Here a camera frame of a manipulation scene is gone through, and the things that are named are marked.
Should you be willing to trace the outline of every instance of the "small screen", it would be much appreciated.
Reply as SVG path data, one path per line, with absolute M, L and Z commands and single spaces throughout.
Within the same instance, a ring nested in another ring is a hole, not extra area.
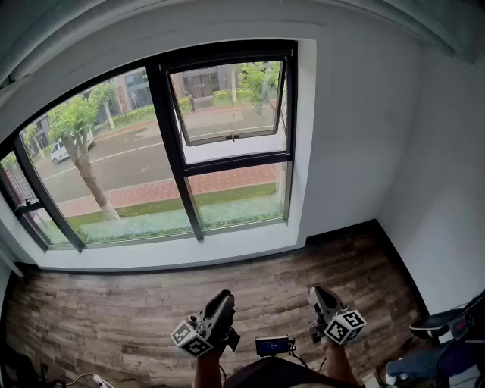
M 276 338 L 276 339 L 257 339 L 256 340 L 256 352 L 261 353 L 286 353 L 288 352 L 288 339 Z

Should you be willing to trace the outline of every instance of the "laminate floor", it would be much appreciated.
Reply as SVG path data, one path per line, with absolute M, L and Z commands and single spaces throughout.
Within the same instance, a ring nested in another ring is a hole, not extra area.
M 296 354 L 318 369 L 324 353 L 308 333 L 315 313 L 307 301 L 317 284 L 330 287 L 368 322 L 347 347 L 357 377 L 383 364 L 411 337 L 408 326 L 418 307 L 374 228 L 266 258 L 185 271 L 29 271 L 5 300 L 3 324 L 11 346 L 36 368 L 46 363 L 51 379 L 97 373 L 115 388 L 191 386 L 194 360 L 169 335 L 224 288 L 235 295 L 233 326 L 241 335 L 236 352 L 228 349 L 221 359 L 228 374 L 258 360 L 255 337 L 284 334 L 296 338 Z M 76 386 L 92 381 L 83 377 Z

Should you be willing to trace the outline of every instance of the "road marking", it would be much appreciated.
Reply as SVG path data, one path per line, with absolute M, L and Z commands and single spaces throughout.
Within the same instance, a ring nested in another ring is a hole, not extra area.
M 272 127 L 272 125 L 263 125 L 263 126 L 260 126 L 260 127 L 239 128 L 238 130 L 255 130 L 256 128 L 268 128 L 268 127 Z M 220 132 L 206 133 L 205 135 L 195 135 L 195 136 L 191 136 L 191 138 L 201 137 L 201 136 L 217 135 L 218 133 L 226 133 L 226 132 L 232 133 L 232 132 L 234 132 L 234 130 L 222 130 Z M 105 159 L 113 158 L 114 156 L 127 154 L 128 152 L 138 151 L 140 149 L 147 149 L 148 147 L 153 147 L 153 146 L 159 146 L 160 144 L 163 144 L 163 142 L 156 142 L 154 144 L 144 145 L 143 147 L 139 147 L 137 149 L 128 149 L 127 151 L 118 152 L 117 154 L 108 155 L 108 156 L 105 156 L 103 158 L 96 159 L 95 161 L 91 161 L 91 164 L 96 163 L 97 161 L 104 161 Z M 60 173 L 56 173 L 54 175 L 51 175 L 50 177 L 46 177 L 46 178 L 42 179 L 42 181 L 45 182 L 47 179 L 51 179 L 53 177 L 56 177 L 58 175 L 61 175 L 63 173 L 67 173 L 68 171 L 72 171 L 72 170 L 76 170 L 76 169 L 77 169 L 77 167 L 68 168 L 67 170 L 61 171 Z
M 128 149 L 127 151 L 118 152 L 117 154 L 108 155 L 108 156 L 105 156 L 103 158 L 96 159 L 95 161 L 91 161 L 91 164 L 96 163 L 97 161 L 104 161 L 105 159 L 113 158 L 114 156 L 118 156 L 118 155 L 122 155 L 122 154 L 127 154 L 128 152 L 138 151 L 140 149 L 147 149 L 148 147 L 153 147 L 153 146 L 159 146 L 160 144 L 163 144 L 163 142 L 156 142 L 154 144 L 144 145 L 143 147 L 139 147 L 137 149 Z M 58 175 L 61 175 L 63 173 L 67 173 L 68 171 L 72 171 L 72 170 L 76 170 L 76 169 L 77 169 L 77 167 L 68 168 L 67 170 L 61 171 L 60 173 L 51 175 L 50 177 L 46 177 L 46 178 L 42 179 L 42 181 L 45 182 L 47 179 L 51 179 L 53 177 L 56 177 Z

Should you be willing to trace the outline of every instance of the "red brick sidewalk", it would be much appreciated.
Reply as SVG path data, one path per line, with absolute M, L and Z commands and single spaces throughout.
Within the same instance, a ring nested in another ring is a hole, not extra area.
M 192 193 L 216 192 L 226 189 L 254 186 L 264 183 L 277 182 L 280 179 L 280 169 L 276 164 L 246 167 L 237 170 L 221 171 L 217 173 L 190 177 Z M 106 195 L 115 208 L 141 205 L 143 203 L 163 201 L 165 199 L 179 198 L 174 179 L 159 180 L 131 186 L 124 189 L 107 191 Z M 100 211 L 93 196 L 58 203 L 65 217 Z

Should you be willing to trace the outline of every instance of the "parked car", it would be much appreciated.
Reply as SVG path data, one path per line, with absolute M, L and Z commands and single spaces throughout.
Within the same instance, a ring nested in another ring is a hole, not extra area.
M 86 139 L 89 148 L 94 142 L 94 136 L 91 130 L 89 130 Z M 67 158 L 69 158 L 69 154 L 67 153 L 66 147 L 64 147 L 62 140 L 58 140 L 58 142 L 52 147 L 51 160 L 54 162 L 54 164 L 59 164 L 61 161 Z

